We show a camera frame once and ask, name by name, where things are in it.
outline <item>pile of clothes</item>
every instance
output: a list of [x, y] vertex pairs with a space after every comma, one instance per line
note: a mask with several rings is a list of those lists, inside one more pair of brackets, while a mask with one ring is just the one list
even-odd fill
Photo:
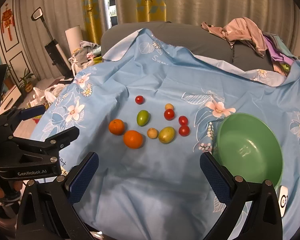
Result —
[[73, 75], [81, 70], [102, 62], [101, 46], [88, 41], [81, 41], [71, 58], [69, 58]]
[[297, 59], [278, 35], [262, 32], [247, 17], [233, 19], [223, 28], [207, 25], [205, 22], [202, 22], [201, 27], [228, 41], [231, 48], [235, 41], [241, 41], [255, 50], [260, 57], [264, 57], [268, 49], [274, 71], [284, 76], [289, 74], [292, 63]]

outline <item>paper towel roll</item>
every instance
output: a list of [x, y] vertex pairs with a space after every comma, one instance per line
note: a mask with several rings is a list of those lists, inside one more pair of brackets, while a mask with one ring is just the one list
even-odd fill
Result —
[[79, 48], [79, 43], [83, 40], [80, 25], [65, 31], [71, 54]]

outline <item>plastic bowl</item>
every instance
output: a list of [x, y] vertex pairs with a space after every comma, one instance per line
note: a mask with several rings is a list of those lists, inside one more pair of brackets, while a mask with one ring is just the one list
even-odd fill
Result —
[[282, 152], [277, 138], [260, 119], [236, 113], [224, 119], [218, 129], [216, 160], [233, 176], [246, 181], [272, 181], [278, 189], [282, 177]]

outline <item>chinese knot decoration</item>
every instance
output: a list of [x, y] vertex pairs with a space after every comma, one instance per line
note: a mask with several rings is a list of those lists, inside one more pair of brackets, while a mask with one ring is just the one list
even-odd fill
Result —
[[13, 18], [13, 13], [11, 9], [8, 9], [8, 4], [6, 3], [6, 10], [2, 14], [1, 18], [1, 29], [2, 33], [4, 33], [4, 28], [8, 28], [8, 34], [10, 41], [12, 41], [12, 36], [11, 36], [11, 31], [10, 31], [10, 25], [14, 27], [14, 18]]

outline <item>white plastic bag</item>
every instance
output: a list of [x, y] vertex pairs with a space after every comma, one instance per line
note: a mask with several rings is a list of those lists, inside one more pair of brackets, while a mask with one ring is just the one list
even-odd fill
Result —
[[47, 100], [44, 97], [44, 90], [41, 90], [41, 89], [36, 88], [36, 87], [34, 87], [33, 90], [34, 90], [35, 94], [33, 95], [34, 100], [30, 101], [30, 106], [31, 107], [48, 104]]
[[65, 87], [66, 86], [64, 84], [57, 84], [47, 88], [44, 91], [44, 95], [46, 97], [46, 100], [49, 102], [49, 105], [51, 105], [53, 101], [56, 100], [56, 98], [59, 96], [59, 94]]

